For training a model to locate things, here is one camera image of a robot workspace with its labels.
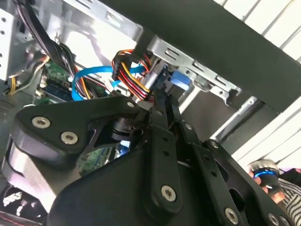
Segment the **yellow wire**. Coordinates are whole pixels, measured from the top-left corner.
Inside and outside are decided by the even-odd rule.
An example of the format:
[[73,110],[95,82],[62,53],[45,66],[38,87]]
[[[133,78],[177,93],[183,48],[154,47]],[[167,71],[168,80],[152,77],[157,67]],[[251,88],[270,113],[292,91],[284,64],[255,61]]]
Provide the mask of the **yellow wire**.
[[83,85],[83,88],[84,88],[84,91],[85,91],[85,94],[87,96],[88,99],[91,99],[91,96],[86,88],[86,84],[85,84],[85,81],[83,80],[83,78],[81,78],[81,81],[82,81],[82,85]]
[[124,63],[121,63],[121,65],[123,66],[123,69],[126,71],[126,73],[128,74],[128,76],[130,76],[130,78],[136,82],[136,84],[138,86],[140,86],[144,91],[146,92],[150,92],[149,89],[147,89],[144,85],[142,85],[134,76],[132,76],[132,74],[128,71],[127,66]]
[[12,77],[11,78],[11,87],[10,87],[10,92],[9,94],[13,93],[16,89],[16,78]]

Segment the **metal bracket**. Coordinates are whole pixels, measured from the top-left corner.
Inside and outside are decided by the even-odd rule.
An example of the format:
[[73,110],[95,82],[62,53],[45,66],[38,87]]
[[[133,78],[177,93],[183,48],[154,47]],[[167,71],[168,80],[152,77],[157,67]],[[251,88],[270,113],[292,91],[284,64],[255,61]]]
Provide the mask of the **metal bracket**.
[[231,90],[236,90],[238,93],[241,92],[241,89],[236,85],[158,37],[153,39],[148,50],[167,63],[179,67],[181,71],[189,72],[184,74],[193,81],[194,86],[199,88],[198,91],[203,90],[206,92],[210,90],[213,94],[220,97],[225,104],[227,104]]

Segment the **silver screw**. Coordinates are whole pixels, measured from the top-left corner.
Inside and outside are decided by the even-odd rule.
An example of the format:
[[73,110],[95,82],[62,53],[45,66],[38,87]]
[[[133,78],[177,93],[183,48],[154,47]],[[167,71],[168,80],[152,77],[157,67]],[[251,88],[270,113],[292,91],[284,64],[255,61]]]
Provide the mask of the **silver screw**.
[[49,119],[40,116],[34,117],[32,119],[32,124],[39,129],[46,129],[51,125]]
[[268,216],[269,216],[270,221],[274,225],[279,226],[279,221],[277,220],[277,218],[273,214],[269,213]]
[[156,110],[156,113],[159,115],[163,115],[163,113],[161,111]]
[[177,197],[174,189],[172,189],[172,187],[170,187],[168,185],[162,186],[161,193],[162,193],[162,196],[169,202],[174,202]]
[[129,107],[135,107],[135,105],[132,102],[128,102],[127,106],[129,106]]
[[74,145],[78,142],[79,138],[75,133],[64,132],[61,134],[61,140],[67,145]]
[[217,143],[216,143],[215,141],[211,141],[210,143],[211,143],[211,145],[212,145],[214,148],[218,148],[218,145],[217,145]]
[[192,130],[192,126],[189,125],[188,123],[186,123],[185,126],[186,126],[187,129]]
[[285,219],[283,216],[280,216],[280,219],[286,226],[291,226],[290,223],[287,221],[287,219]]
[[236,213],[230,209],[230,208],[226,208],[225,209],[225,214],[227,219],[234,225],[238,225],[238,217],[236,215]]

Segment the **black panel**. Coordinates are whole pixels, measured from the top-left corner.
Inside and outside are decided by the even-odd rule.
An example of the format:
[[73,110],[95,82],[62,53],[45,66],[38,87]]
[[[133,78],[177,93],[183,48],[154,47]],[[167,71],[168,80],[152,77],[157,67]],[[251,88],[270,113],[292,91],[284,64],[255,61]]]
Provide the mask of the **black panel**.
[[223,148],[225,148],[229,154],[233,154],[278,115],[278,112],[264,105],[222,143]]
[[102,0],[279,112],[301,95],[301,66],[212,0]]

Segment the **screw hole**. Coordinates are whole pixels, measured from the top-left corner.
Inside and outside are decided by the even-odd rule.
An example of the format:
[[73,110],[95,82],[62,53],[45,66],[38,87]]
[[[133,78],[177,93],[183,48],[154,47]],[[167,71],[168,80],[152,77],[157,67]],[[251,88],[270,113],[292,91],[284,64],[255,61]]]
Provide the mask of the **screw hole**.
[[165,156],[169,156],[169,153],[168,153],[167,151],[163,151],[163,154],[164,154]]
[[46,122],[43,120],[37,120],[37,124],[44,126],[46,125]]
[[214,171],[211,171],[211,174],[212,174],[214,177],[217,177],[217,174],[216,174]]

